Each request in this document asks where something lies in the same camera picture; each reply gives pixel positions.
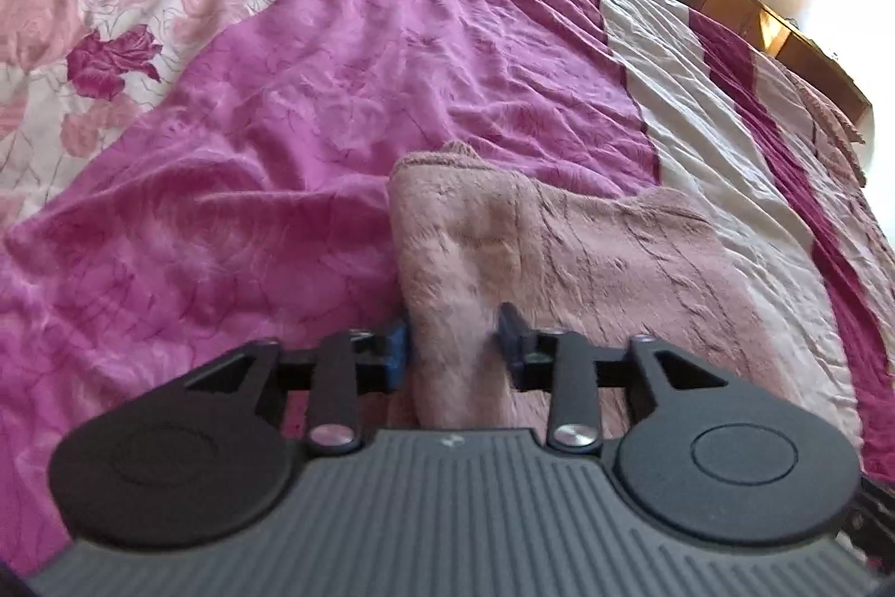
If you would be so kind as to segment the pink knitted sweater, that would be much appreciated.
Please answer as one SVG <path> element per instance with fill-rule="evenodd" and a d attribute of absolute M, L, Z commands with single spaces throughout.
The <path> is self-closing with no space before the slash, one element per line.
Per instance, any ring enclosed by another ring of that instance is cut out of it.
<path fill-rule="evenodd" d="M 425 429 L 545 430 L 549 398 L 511 388 L 502 303 L 596 345 L 648 332 L 778 397 L 795 388 L 745 278 L 686 194 L 608 200 L 493 167 L 468 145 L 411 153 L 388 180 L 414 355 L 401 417 Z"/>

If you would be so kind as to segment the pink floral bed quilt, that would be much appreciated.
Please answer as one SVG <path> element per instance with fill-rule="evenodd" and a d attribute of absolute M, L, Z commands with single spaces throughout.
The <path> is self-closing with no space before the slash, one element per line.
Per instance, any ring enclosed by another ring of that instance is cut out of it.
<path fill-rule="evenodd" d="M 388 180 L 468 145 L 703 211 L 789 382 L 893 476 L 893 253 L 831 103 L 675 0 L 2 0 L 2 558 L 51 450 L 258 338 L 403 303 Z"/>

